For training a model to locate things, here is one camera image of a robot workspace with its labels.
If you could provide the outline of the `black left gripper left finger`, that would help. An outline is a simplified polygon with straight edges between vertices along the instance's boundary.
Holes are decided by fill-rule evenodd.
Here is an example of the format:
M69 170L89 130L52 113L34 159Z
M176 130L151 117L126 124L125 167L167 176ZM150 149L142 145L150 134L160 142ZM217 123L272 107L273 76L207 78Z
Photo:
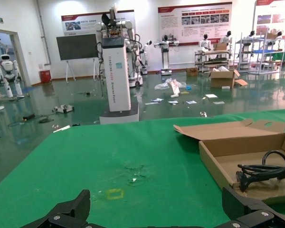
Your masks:
M23 227L86 228L90 208L90 191L82 190L74 200L58 203L47 215Z

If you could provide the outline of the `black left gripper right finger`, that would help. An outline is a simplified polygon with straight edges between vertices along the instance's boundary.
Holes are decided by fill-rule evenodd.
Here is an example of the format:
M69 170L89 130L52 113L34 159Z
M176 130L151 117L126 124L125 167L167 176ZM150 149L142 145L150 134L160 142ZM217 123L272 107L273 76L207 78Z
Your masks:
M285 228L285 215L259 199L239 195L231 187L222 189L222 207L230 221L219 228Z

